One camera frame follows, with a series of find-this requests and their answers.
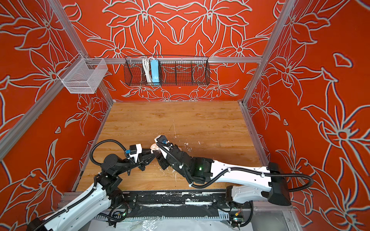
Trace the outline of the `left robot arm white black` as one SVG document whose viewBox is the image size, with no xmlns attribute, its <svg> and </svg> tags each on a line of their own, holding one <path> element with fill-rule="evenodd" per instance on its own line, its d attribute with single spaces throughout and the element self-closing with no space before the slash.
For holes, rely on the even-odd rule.
<svg viewBox="0 0 370 231">
<path fill-rule="evenodd" d="M 99 163 L 91 152 L 90 160 L 102 170 L 95 175 L 93 184 L 54 214 L 44 219 L 35 218 L 27 225 L 28 231 L 78 231 L 96 216 L 106 218 L 110 226 L 126 219 L 129 203 L 119 189 L 122 181 L 120 174 L 130 173 L 136 167 L 144 171 L 160 149 L 156 144 L 149 149 L 142 148 L 140 144 L 126 149 L 117 140 L 113 140 L 113 143 L 125 152 L 125 158 L 110 154 L 104 162 Z"/>
</svg>

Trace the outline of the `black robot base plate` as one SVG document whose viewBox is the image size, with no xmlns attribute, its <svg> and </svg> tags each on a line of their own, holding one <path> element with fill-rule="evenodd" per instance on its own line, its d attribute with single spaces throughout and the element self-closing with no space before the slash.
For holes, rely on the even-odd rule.
<svg viewBox="0 0 370 231">
<path fill-rule="evenodd" d="M 235 204 L 226 199 L 225 189 L 128 191 L 123 193 L 128 203 L 128 217 L 144 216 L 217 216 L 218 212 L 249 212 L 251 205 Z"/>
</svg>

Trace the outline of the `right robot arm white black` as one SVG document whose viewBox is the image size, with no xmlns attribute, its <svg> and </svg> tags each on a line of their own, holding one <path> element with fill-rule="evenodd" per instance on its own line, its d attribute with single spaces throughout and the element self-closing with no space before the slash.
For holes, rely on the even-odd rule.
<svg viewBox="0 0 370 231">
<path fill-rule="evenodd" d="M 302 191 L 314 183 L 312 177 L 301 173 L 285 174 L 276 163 L 262 167 L 244 167 L 204 157 L 191 157 L 168 141 L 156 142 L 151 152 L 161 167 L 172 167 L 189 186 L 206 189 L 218 182 L 230 183 L 226 201 L 235 204 L 267 200 L 278 206 L 290 206 L 292 192 Z"/>
</svg>

